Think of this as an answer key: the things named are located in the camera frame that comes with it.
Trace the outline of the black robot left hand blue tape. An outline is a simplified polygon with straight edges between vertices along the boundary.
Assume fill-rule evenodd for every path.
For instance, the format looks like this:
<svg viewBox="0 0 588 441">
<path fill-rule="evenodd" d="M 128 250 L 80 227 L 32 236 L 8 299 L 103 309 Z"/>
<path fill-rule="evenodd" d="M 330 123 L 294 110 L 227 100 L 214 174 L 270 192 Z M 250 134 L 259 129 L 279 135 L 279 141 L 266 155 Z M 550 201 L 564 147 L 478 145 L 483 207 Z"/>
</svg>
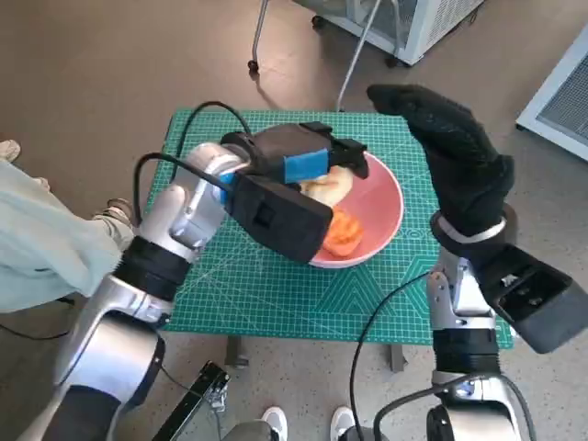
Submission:
<svg viewBox="0 0 588 441">
<path fill-rule="evenodd" d="M 281 184 L 293 184 L 327 175 L 334 166 L 349 169 L 361 179 L 369 176 L 367 146 L 333 136 L 321 122 L 279 124 L 250 138 L 254 170 Z"/>
</svg>

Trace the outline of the black gloved robot right hand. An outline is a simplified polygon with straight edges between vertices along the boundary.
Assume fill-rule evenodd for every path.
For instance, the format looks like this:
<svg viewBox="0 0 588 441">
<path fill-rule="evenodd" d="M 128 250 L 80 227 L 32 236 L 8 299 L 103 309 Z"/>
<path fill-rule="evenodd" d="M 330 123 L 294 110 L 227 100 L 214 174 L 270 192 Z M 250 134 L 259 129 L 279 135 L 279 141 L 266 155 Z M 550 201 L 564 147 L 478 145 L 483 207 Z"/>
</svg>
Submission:
<svg viewBox="0 0 588 441">
<path fill-rule="evenodd" d="M 419 85 L 371 85 L 367 96 L 380 114 L 405 119 L 422 145 L 443 217 L 473 236 L 501 220 L 515 181 L 515 162 L 498 153 L 472 112 Z"/>
</svg>

